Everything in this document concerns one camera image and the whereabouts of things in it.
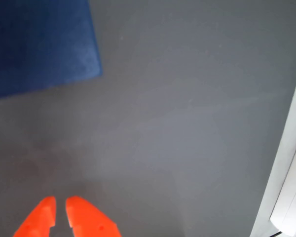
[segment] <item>orange plastic piece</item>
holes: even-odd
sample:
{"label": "orange plastic piece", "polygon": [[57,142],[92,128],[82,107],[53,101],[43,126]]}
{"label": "orange plastic piece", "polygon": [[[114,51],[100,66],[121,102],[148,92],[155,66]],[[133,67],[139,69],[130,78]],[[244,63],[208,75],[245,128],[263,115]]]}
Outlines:
{"label": "orange plastic piece", "polygon": [[13,237],[49,237],[56,222],[56,198],[44,198],[28,215]]}
{"label": "orange plastic piece", "polygon": [[80,197],[67,199],[66,212],[74,237],[121,237],[113,221]]}

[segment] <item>blue fabric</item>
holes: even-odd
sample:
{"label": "blue fabric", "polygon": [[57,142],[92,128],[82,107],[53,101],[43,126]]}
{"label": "blue fabric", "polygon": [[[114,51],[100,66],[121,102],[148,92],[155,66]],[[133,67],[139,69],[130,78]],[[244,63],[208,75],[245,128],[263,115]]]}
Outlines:
{"label": "blue fabric", "polygon": [[0,97],[101,73],[87,0],[0,0]]}

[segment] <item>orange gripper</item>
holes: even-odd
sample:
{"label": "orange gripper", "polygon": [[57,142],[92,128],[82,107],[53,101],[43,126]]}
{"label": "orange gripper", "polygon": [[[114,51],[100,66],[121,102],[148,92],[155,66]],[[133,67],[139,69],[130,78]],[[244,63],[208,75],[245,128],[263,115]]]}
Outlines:
{"label": "orange gripper", "polygon": [[49,237],[49,230],[55,226],[56,199],[44,198],[28,215],[13,237]]}
{"label": "orange gripper", "polygon": [[66,212],[74,237],[121,237],[113,221],[80,197],[67,199]]}
{"label": "orange gripper", "polygon": [[[74,237],[121,237],[113,221],[80,197],[67,199],[66,212]],[[13,237],[49,237],[55,221],[56,199],[46,197],[28,215]]]}

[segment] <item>gray surface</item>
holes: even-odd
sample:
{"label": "gray surface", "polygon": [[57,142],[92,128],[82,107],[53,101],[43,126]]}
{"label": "gray surface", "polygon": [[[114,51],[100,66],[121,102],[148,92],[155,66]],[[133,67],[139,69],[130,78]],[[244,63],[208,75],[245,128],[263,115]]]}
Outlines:
{"label": "gray surface", "polygon": [[296,83],[296,1],[93,0],[104,76],[0,100],[0,236],[81,195],[125,237],[249,236]]}

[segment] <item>white object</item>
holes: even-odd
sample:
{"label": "white object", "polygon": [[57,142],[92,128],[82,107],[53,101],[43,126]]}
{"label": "white object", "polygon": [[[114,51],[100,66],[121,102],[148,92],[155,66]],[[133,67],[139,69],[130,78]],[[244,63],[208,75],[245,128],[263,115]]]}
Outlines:
{"label": "white object", "polygon": [[296,153],[281,193],[272,212],[271,222],[288,236],[296,233]]}
{"label": "white object", "polygon": [[296,236],[296,89],[250,237]]}

